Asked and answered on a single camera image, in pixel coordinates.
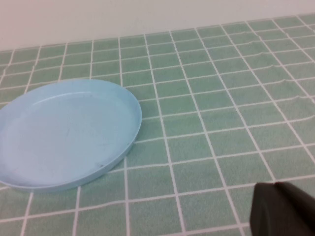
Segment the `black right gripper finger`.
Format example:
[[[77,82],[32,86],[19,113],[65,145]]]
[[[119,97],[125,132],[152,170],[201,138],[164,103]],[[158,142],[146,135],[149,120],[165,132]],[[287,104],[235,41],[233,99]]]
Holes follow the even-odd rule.
[[[289,182],[254,186],[250,213],[253,236],[313,236],[315,198]]]

